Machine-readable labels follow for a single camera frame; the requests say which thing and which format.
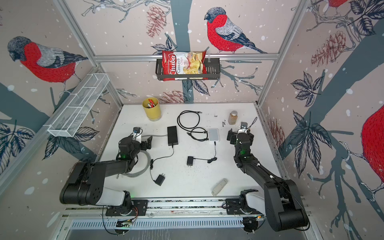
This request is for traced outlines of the black wall plug adapter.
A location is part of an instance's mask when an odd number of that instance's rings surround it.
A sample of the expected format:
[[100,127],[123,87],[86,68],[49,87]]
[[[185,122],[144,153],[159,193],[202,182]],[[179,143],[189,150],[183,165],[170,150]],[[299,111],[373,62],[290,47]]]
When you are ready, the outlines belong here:
[[158,186],[161,186],[164,182],[164,180],[166,179],[164,175],[160,174],[158,175],[158,177],[156,179],[154,179],[153,175],[152,175],[152,170],[154,168],[154,163],[157,161],[157,160],[162,160],[162,159],[167,159],[167,158],[170,158],[172,157],[174,154],[175,154],[175,149],[174,149],[174,146],[172,146],[172,154],[170,154],[169,156],[164,156],[164,157],[160,157],[160,158],[156,158],[156,159],[151,159],[150,160],[150,176],[151,176],[151,179],[152,181],[158,185]]

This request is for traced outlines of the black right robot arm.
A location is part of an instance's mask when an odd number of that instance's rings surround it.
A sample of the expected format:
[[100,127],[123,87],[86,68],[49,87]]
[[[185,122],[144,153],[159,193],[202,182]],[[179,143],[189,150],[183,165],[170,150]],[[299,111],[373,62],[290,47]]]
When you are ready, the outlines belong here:
[[301,228],[307,231],[310,221],[297,185],[292,180],[274,175],[251,153],[254,135],[249,131],[236,133],[229,130],[227,140],[235,146],[234,161],[237,167],[254,179],[264,191],[264,202],[258,207],[251,207],[247,200],[247,195],[255,191],[243,191],[244,205],[265,215],[276,232],[289,229],[299,231]]

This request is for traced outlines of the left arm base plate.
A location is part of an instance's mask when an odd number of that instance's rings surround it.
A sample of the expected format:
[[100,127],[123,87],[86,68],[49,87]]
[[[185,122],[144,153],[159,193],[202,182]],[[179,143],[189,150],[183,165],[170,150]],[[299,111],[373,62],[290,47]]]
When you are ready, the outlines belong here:
[[105,215],[107,217],[142,217],[147,213],[148,200],[131,199],[122,206],[107,206]]

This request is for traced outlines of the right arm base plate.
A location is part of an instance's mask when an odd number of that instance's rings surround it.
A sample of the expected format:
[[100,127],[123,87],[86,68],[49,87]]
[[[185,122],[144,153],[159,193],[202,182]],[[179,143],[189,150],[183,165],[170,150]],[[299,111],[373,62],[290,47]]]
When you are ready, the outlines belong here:
[[223,209],[226,210],[227,215],[256,215],[264,216],[261,212],[250,209],[248,207],[242,207],[241,201],[239,198],[229,198],[225,199],[224,204],[222,205]]

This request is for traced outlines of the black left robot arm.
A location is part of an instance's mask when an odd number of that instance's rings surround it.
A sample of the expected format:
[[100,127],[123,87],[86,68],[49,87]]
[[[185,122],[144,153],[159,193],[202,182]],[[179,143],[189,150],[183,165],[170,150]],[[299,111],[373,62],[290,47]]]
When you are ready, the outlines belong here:
[[145,153],[147,160],[151,159],[147,150],[152,148],[152,140],[153,136],[149,136],[145,142],[139,142],[130,135],[119,141],[115,160],[76,163],[60,193],[60,202],[64,205],[121,207],[129,212],[134,207],[130,193],[105,188],[105,179],[114,175],[135,178],[144,173],[146,169],[134,174],[130,172],[138,162],[139,153]]

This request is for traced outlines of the black ribbed power brick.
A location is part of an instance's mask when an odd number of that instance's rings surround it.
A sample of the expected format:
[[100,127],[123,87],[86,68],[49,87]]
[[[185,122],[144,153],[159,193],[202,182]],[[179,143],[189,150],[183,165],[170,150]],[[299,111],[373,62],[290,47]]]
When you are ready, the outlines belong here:
[[167,127],[168,146],[179,144],[178,132],[176,126]]

